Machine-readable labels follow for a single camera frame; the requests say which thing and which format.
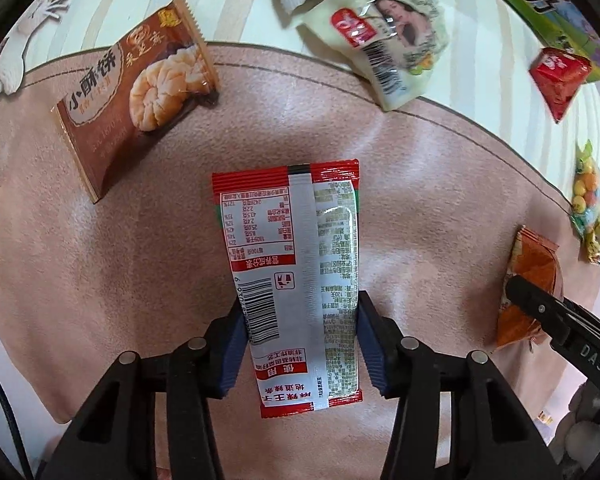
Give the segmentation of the colourful candy balls bag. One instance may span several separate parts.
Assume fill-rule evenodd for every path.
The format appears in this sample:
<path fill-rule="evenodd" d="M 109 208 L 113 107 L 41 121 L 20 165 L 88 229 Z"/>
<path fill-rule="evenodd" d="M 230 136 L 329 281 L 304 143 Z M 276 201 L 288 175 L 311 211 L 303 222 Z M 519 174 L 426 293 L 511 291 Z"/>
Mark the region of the colourful candy balls bag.
<path fill-rule="evenodd" d="M 587 140 L 576 149 L 576 170 L 572 184 L 570 219 L 581 240 L 592 232 L 600 215 L 600 167 Z"/>

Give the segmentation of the cream woman picture packet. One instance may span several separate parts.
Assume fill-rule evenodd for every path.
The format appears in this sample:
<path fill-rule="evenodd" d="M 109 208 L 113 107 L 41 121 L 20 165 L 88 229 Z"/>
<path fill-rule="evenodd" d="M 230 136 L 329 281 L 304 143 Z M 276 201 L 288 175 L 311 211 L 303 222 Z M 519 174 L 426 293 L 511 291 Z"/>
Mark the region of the cream woman picture packet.
<path fill-rule="evenodd" d="M 425 93 L 449 43 L 438 0 L 323 0 L 303 25 L 370 82 L 383 110 Z"/>

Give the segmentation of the brown pastry packet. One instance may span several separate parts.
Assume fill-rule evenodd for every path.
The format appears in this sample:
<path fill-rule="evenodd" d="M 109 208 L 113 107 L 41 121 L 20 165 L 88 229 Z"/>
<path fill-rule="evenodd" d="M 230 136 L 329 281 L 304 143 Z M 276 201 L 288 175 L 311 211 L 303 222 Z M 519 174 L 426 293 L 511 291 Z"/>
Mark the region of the brown pastry packet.
<path fill-rule="evenodd" d="M 100 54 L 54 106 L 91 201 L 193 108 L 218 102 L 219 93 L 186 0 L 171 0 Z"/>

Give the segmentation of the red triangular snack packet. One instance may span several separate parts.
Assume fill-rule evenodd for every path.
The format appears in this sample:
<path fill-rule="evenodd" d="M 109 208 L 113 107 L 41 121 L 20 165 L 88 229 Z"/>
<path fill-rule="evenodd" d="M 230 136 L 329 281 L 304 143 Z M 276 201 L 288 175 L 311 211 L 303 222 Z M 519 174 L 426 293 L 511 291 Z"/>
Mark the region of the red triangular snack packet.
<path fill-rule="evenodd" d="M 543 48 L 531 64 L 530 76 L 556 124 L 562 121 L 591 72 L 592 64 L 588 58 L 551 47 Z"/>

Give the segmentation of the red white spicy strip packet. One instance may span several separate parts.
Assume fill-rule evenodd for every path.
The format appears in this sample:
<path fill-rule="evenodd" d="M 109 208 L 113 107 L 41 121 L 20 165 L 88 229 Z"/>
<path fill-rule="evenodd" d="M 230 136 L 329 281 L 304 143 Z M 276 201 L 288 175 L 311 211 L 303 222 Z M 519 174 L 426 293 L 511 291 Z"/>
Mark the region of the red white spicy strip packet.
<path fill-rule="evenodd" d="M 212 176 L 264 418 L 362 399 L 359 183 L 355 159 Z"/>

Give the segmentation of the small orange snack packet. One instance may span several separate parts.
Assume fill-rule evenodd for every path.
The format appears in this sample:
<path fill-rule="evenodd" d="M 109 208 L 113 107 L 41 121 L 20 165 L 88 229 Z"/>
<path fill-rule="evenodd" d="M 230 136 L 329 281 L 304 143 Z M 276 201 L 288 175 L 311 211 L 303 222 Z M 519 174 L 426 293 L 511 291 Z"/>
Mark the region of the small orange snack packet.
<path fill-rule="evenodd" d="M 539 314 L 541 299 L 564 296 L 564 280 L 557 259 L 558 245 L 521 226 L 514 239 L 506 266 L 498 322 L 496 348 L 521 341 L 542 344 L 546 339 Z"/>

